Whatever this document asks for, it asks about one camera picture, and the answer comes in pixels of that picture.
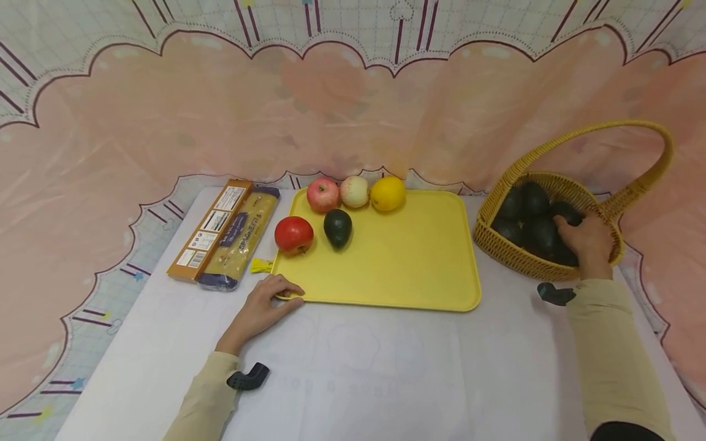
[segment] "lemon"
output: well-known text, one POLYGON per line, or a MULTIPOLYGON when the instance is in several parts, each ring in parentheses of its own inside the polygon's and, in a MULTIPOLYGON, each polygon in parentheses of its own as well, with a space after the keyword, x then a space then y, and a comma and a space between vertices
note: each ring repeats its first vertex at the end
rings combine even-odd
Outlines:
POLYGON ((391 211, 404 201, 407 190, 402 179, 396 176, 385 176, 373 184, 370 189, 370 203, 377 210, 391 211))

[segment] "red apple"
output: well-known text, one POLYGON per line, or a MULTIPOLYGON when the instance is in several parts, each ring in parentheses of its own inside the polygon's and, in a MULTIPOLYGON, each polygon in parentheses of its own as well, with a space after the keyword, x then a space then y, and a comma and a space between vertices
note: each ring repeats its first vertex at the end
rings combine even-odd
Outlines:
POLYGON ((275 227, 275 243, 285 255, 305 253, 313 243, 313 228, 299 216, 285 217, 275 227))
POLYGON ((306 200, 317 213, 326 213, 338 207, 338 184, 329 178, 315 179, 306 189, 306 200))

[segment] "yellow tray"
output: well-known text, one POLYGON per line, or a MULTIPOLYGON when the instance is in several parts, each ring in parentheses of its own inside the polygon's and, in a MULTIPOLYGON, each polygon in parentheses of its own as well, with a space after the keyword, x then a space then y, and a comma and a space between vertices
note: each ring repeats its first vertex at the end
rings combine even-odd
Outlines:
POLYGON ((393 212, 341 209, 353 220, 353 234, 335 251, 306 189, 294 196, 289 215, 311 223, 314 243, 303 255, 278 253, 272 273, 304 288, 304 300, 448 311, 478 306, 481 288, 461 198, 408 191, 405 205, 393 212))

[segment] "white table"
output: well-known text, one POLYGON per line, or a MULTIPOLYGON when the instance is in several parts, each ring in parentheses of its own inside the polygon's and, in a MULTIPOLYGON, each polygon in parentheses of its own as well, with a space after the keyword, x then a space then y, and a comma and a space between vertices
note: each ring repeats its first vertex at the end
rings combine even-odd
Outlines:
MULTIPOLYGON (((151 441, 166 432, 191 378, 264 277, 248 274, 236 291, 217 293, 165 274, 218 191, 196 199, 58 440, 151 441)), ((256 257, 274 258, 274 228, 293 195, 282 192, 256 257)), ((473 222, 482 199, 464 200, 473 222)), ((272 372, 240 396, 223 439, 587 439, 566 312, 539 299, 537 281, 475 253, 483 299, 470 313, 306 304, 252 341, 244 370, 260 361, 272 372)), ((706 440, 636 303, 633 310, 677 438, 706 440)))

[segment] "spaghetti package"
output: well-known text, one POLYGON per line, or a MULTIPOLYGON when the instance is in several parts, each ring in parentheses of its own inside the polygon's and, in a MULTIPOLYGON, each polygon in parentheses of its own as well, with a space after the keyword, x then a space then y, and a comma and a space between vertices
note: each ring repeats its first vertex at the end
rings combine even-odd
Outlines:
POLYGON ((280 191, 276 188, 252 189, 198 278, 199 286, 212 291, 237 288, 279 201, 280 191))

